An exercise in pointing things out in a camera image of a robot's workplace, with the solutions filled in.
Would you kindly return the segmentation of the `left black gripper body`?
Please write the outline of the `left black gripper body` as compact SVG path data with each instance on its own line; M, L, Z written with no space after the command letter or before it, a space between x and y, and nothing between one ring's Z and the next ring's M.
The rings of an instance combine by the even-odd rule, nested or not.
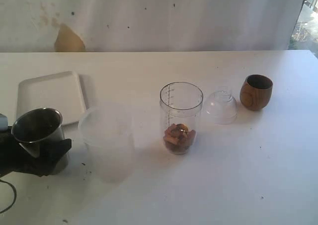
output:
M38 164L11 134L11 126L0 132L0 177L11 172L42 176Z

